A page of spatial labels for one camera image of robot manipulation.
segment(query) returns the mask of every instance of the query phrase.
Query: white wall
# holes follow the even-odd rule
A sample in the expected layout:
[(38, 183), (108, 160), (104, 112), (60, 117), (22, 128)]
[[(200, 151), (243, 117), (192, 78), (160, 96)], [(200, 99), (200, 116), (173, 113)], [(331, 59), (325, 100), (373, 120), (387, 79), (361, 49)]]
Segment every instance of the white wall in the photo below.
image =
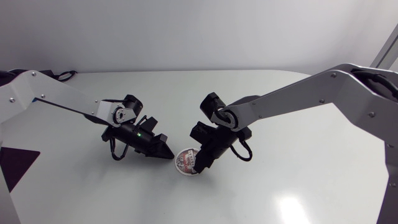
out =
[(4, 0), (0, 69), (80, 72), (368, 66), (396, 0)]

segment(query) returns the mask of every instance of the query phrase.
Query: silver arm link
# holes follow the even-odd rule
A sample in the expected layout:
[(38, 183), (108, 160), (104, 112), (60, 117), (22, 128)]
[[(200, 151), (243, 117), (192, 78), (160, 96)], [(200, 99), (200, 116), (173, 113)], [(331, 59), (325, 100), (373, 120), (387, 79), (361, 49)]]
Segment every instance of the silver arm link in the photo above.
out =
[(357, 127), (398, 146), (398, 122), (392, 122), (398, 121), (398, 103), (373, 92), (351, 74), (352, 69), (380, 73), (398, 83), (397, 73), (343, 64), (255, 100), (225, 106), (220, 114), (233, 114), (235, 128), (214, 116), (211, 121), (239, 131), (259, 119), (333, 103)]
[(94, 116), (112, 125), (136, 118), (122, 103), (99, 101), (37, 71), (26, 71), (0, 87), (0, 124), (26, 110), (33, 99), (76, 113)]

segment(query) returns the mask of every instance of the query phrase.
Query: bolt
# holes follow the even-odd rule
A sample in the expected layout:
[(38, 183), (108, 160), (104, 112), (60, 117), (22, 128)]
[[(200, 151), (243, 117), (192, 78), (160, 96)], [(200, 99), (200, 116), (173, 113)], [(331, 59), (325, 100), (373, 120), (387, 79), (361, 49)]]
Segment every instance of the bolt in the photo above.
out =
[(368, 116), (369, 116), (370, 118), (374, 118), (374, 117), (376, 116), (376, 114), (375, 114), (374, 112), (370, 112), (370, 113), (368, 113)]

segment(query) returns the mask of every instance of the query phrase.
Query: white table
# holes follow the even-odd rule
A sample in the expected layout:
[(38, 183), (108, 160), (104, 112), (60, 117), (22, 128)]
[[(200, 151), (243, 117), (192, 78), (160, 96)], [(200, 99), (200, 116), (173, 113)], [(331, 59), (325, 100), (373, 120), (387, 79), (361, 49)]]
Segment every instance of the white table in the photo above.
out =
[[(307, 75), (275, 70), (78, 74), (66, 84), (97, 99), (143, 104), (177, 154), (200, 145), (200, 111), (215, 91), (226, 103)], [(130, 149), (114, 161), (105, 126), (42, 102), (3, 124), (4, 147), (40, 151), (11, 197), (22, 223), (376, 223), (387, 183), (384, 145), (324, 105), (250, 125), (253, 160), (231, 151), (187, 177), (174, 162)], [(123, 144), (118, 142), (121, 153)]]

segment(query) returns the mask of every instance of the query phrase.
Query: metal frame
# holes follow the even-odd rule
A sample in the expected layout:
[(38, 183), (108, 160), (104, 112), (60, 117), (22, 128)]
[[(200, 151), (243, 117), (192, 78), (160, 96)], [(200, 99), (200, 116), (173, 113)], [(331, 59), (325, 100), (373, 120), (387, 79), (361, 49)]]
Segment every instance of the metal frame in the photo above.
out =
[(225, 106), (219, 113), (232, 118), (229, 123), (220, 120), (215, 114), (211, 121), (239, 131), (259, 119), (333, 103), (355, 126), (385, 141), (389, 181), (377, 223), (396, 223), (398, 103), (372, 91), (351, 73), (353, 70), (378, 73), (398, 84), (398, 73), (343, 64), (264, 96), (247, 96)]
[(371, 64), (373, 68), (390, 69), (398, 58), (398, 24)]

